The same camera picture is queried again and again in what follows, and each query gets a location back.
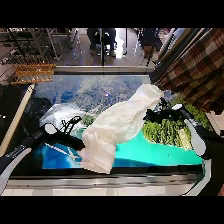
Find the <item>robotic hand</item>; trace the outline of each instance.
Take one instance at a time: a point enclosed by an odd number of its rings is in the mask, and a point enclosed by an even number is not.
[[[182,104],[173,108],[184,119],[191,132],[191,143],[203,159],[204,177],[185,196],[217,196],[224,183],[224,139],[203,128]]]
[[[31,152],[31,147],[34,148],[46,142],[51,144],[61,143],[76,150],[85,147],[81,139],[59,131],[53,124],[43,125],[33,135],[25,138],[22,144],[12,152],[0,157],[0,195],[4,191],[13,169]]]

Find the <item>crumpled white garment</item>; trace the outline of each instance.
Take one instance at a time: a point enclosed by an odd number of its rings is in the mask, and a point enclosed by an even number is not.
[[[147,109],[154,109],[163,92],[151,84],[142,84],[128,100],[103,111],[82,135],[85,148],[77,152],[80,166],[109,174],[114,163],[116,145],[134,138],[141,130]]]

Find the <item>plaid shirt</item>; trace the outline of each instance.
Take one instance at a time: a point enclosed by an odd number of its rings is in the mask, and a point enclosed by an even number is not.
[[[154,84],[205,112],[224,109],[224,28],[210,29]]]

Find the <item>floor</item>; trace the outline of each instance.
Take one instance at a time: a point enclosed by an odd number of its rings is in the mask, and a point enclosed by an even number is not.
[[[192,186],[193,184],[92,189],[5,189],[2,196],[180,196]]]
[[[143,57],[143,51],[138,43],[137,34],[132,28],[127,28],[127,54],[126,52],[126,28],[116,29],[116,58],[106,56],[105,66],[145,66],[147,59]],[[166,36],[161,33],[160,39],[164,42]],[[98,55],[91,56],[90,41],[87,36],[87,28],[78,28],[78,32],[72,43],[73,49],[68,47],[66,36],[60,37],[62,50],[58,39],[54,38],[56,51],[61,54],[61,59],[57,61],[57,65],[73,65],[73,66],[101,66],[101,57]],[[97,52],[100,53],[100,45],[97,47]],[[157,52],[154,53],[151,61],[157,59]]]

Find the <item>checkered garment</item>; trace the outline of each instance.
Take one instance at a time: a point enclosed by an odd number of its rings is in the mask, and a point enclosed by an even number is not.
[[[205,112],[224,110],[224,28],[205,33],[154,84]]]

